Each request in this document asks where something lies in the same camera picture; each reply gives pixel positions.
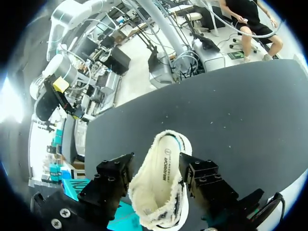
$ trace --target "white fuzzy slipper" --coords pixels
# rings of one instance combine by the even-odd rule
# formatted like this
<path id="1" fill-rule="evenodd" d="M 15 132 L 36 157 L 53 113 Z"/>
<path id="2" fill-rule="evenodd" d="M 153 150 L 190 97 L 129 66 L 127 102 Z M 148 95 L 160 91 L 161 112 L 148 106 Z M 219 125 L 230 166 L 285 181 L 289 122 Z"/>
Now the white fuzzy slipper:
<path id="1" fill-rule="evenodd" d="M 172 130 L 159 133 L 128 194 L 140 224 L 154 231 L 178 231 L 188 216 L 186 185 L 179 171 L 180 152 L 192 155 L 192 146 Z"/>

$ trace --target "dark gray table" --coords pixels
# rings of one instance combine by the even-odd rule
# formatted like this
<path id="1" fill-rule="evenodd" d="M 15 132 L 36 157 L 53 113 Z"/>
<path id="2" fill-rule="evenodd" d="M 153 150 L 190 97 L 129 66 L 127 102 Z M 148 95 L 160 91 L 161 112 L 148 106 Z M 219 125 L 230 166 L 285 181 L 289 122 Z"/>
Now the dark gray table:
<path id="1" fill-rule="evenodd" d="M 257 188 L 269 198 L 308 167 L 307 77 L 293 60 L 241 64 L 107 111 L 89 123 L 87 177 L 102 160 L 130 152 L 137 172 L 154 136 L 165 129 L 187 136 L 194 156 L 216 162 L 240 198 Z M 189 224 L 203 228 L 200 215 L 190 199 L 183 230 Z"/>

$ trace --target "hand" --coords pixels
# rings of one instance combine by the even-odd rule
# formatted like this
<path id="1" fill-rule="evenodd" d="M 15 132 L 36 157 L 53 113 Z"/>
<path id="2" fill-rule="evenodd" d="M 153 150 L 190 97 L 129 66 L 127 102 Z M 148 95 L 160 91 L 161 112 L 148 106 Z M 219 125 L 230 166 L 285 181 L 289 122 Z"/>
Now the hand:
<path id="1" fill-rule="evenodd" d="M 273 26 L 275 27 L 275 28 L 277 28 L 278 27 L 278 23 L 276 22 L 276 20 L 273 18 L 273 17 L 269 17 L 270 18 L 270 21 L 271 21 L 271 23 L 273 24 Z"/>
<path id="2" fill-rule="evenodd" d="M 241 16 L 237 15 L 235 18 L 237 19 L 237 21 L 238 21 L 239 23 L 244 23 L 244 24 L 247 24 L 247 22 L 246 22 L 246 21 L 244 21 L 244 18 L 243 18 L 243 17 L 241 17 Z"/>

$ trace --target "slipper insole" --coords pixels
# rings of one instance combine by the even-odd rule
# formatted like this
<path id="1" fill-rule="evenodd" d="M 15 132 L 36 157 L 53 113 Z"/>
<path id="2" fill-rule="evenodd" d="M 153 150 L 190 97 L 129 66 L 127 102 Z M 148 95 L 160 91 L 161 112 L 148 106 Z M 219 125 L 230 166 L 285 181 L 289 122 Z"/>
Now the slipper insole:
<path id="1" fill-rule="evenodd" d="M 173 136 L 164 136 L 152 157 L 152 191 L 158 207 L 169 199 L 173 179 L 179 172 L 180 144 Z"/>

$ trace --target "yellow label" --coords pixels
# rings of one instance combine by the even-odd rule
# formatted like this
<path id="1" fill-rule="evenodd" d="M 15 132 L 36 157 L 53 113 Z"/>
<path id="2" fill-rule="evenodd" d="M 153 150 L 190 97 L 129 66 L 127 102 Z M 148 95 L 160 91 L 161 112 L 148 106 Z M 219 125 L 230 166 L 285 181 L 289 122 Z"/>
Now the yellow label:
<path id="1" fill-rule="evenodd" d="M 69 83 L 66 82 L 61 76 L 52 84 L 56 91 L 64 93 L 69 88 Z"/>

